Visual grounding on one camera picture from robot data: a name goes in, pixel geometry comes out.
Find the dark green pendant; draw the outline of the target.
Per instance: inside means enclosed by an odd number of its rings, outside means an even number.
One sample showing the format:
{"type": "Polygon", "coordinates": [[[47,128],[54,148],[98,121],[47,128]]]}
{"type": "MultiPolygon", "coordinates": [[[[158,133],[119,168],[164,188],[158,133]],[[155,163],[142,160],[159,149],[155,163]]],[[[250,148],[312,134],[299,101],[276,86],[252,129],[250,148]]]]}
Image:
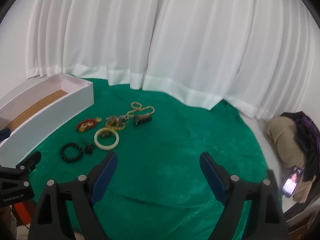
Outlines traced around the dark green pendant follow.
{"type": "Polygon", "coordinates": [[[85,148],[84,148],[84,152],[85,152],[86,154],[92,155],[94,149],[95,149],[95,145],[94,145],[94,144],[86,144],[86,145],[85,145],[85,148]]]}

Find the cream jade bangle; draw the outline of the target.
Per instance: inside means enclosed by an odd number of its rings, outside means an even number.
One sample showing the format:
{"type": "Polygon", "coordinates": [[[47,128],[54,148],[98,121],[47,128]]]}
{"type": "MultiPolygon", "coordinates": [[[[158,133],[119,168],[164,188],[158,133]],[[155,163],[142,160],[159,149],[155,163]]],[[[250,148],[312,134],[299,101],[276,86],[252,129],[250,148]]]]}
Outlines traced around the cream jade bangle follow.
{"type": "Polygon", "coordinates": [[[110,151],[119,144],[120,138],[117,131],[111,128],[101,128],[94,134],[94,144],[97,148],[110,151]]]}

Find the gold bangle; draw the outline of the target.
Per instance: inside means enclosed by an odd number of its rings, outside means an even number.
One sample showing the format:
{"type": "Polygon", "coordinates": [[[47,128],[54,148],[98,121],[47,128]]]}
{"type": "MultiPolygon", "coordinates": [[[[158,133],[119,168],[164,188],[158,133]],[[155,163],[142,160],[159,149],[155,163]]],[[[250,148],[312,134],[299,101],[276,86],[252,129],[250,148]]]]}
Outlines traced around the gold bangle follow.
{"type": "Polygon", "coordinates": [[[121,121],[108,121],[105,125],[105,127],[113,129],[115,131],[121,131],[125,128],[125,124],[121,121]]]}

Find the ornate metal pendant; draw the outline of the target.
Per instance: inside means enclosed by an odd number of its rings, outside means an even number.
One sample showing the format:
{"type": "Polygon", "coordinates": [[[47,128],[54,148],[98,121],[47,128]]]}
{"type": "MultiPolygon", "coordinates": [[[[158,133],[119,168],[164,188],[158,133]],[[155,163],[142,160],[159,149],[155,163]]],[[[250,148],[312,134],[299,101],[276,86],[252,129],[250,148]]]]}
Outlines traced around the ornate metal pendant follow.
{"type": "Polygon", "coordinates": [[[127,123],[129,122],[129,120],[130,120],[130,115],[127,115],[127,114],[125,114],[125,115],[120,115],[120,116],[118,116],[118,120],[119,120],[119,122],[121,122],[122,124],[127,124],[127,123]]]}

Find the orange red object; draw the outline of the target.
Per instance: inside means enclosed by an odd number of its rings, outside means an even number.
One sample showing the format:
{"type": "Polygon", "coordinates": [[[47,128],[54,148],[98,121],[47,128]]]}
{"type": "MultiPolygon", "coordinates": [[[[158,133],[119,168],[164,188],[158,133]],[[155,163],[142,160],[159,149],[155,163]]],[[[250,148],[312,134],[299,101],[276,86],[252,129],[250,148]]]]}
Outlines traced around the orange red object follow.
{"type": "Polygon", "coordinates": [[[36,204],[31,201],[23,201],[12,206],[12,212],[17,219],[18,225],[31,224],[36,204]]]}

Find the white cardboard box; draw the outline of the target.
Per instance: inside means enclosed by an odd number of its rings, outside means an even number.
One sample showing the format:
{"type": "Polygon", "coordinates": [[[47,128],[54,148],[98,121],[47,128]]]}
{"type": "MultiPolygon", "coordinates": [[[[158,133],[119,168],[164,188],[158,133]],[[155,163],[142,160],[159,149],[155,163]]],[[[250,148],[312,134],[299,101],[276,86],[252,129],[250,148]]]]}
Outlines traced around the white cardboard box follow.
{"type": "Polygon", "coordinates": [[[93,83],[67,74],[32,77],[1,99],[1,165],[14,167],[41,142],[94,103],[93,83]]]}

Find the smartphone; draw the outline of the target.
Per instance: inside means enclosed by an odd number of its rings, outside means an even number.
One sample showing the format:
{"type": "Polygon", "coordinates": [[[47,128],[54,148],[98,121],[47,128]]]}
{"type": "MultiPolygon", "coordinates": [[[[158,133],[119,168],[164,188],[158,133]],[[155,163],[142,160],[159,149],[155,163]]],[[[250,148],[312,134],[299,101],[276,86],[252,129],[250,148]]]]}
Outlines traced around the smartphone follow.
{"type": "Polygon", "coordinates": [[[282,194],[290,198],[293,195],[301,177],[303,175],[303,169],[298,166],[292,166],[289,172],[287,180],[281,188],[282,194]]]}

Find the dark purple clothing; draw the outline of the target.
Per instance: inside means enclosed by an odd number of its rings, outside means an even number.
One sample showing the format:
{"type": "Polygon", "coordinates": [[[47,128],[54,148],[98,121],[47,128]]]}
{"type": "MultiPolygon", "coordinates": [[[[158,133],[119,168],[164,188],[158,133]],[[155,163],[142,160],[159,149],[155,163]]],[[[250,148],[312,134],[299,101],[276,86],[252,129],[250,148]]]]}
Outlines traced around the dark purple clothing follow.
{"type": "Polygon", "coordinates": [[[295,141],[304,153],[305,168],[303,181],[310,181],[319,174],[319,129],[303,111],[282,113],[296,124],[295,141]]]}

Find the green cloth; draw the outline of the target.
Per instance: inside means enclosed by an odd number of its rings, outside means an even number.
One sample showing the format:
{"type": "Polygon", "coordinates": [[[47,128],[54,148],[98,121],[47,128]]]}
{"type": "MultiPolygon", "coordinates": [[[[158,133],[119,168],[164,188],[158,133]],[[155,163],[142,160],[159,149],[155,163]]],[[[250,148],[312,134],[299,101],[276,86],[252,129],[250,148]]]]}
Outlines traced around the green cloth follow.
{"type": "MultiPolygon", "coordinates": [[[[62,184],[88,175],[114,152],[116,171],[102,200],[93,206],[109,239],[209,239],[224,206],[202,173],[201,153],[208,152],[242,180],[259,183],[267,178],[253,132],[227,102],[208,111],[161,92],[91,82],[94,105],[39,145],[42,158],[31,176],[36,203],[47,181],[62,184]],[[117,131],[115,149],[84,152],[86,144],[94,144],[97,130],[125,114],[130,120],[117,131]],[[152,120],[136,126],[134,116],[144,114],[152,120]]],[[[242,239],[250,205],[245,202],[233,239],[242,239]]]]}

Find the white curtain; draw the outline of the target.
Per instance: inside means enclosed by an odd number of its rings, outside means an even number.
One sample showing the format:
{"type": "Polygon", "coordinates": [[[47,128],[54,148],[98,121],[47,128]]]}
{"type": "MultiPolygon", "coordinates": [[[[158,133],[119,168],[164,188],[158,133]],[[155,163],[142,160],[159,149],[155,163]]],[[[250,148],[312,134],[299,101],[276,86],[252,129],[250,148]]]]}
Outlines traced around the white curtain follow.
{"type": "Polygon", "coordinates": [[[319,28],[301,0],[36,0],[25,67],[267,120],[306,102],[319,28]]]}

